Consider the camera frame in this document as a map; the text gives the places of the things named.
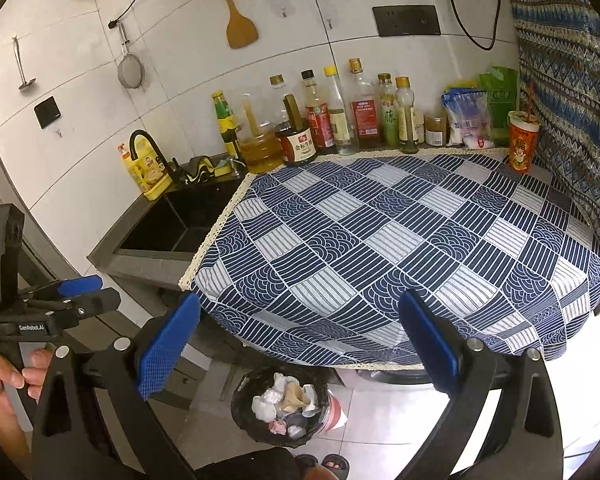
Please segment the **person's left hand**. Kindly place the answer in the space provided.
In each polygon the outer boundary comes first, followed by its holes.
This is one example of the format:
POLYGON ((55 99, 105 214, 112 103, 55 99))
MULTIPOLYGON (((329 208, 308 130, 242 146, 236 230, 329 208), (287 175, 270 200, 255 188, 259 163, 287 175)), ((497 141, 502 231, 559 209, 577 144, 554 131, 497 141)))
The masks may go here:
POLYGON ((30 354, 32 365, 18 372, 12 363, 0 355, 0 443, 3 448, 26 440, 5 387, 24 390, 29 398, 38 402, 52 356, 52 352, 47 349, 33 350, 30 354))

